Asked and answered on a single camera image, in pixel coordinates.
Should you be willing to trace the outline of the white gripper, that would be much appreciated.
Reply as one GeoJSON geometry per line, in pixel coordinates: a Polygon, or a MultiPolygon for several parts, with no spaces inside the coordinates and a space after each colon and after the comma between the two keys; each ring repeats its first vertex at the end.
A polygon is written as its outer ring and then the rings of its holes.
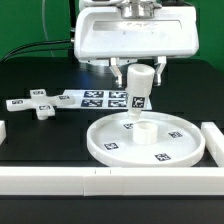
{"type": "Polygon", "coordinates": [[[75,56],[80,60],[111,58],[109,69],[119,88],[123,86],[120,59],[155,57],[154,84],[160,86],[167,57],[192,56],[198,48],[192,6],[164,6],[155,9],[152,18],[126,19],[116,5],[91,5],[77,18],[75,56]]]}

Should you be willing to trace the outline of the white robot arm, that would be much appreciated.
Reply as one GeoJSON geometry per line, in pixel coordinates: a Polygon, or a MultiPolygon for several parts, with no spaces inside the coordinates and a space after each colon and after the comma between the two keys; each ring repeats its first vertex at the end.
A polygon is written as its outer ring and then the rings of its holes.
{"type": "Polygon", "coordinates": [[[152,59],[154,83],[169,58],[190,57],[199,48],[196,9],[180,0],[80,0],[74,55],[82,63],[119,66],[152,59]]]}

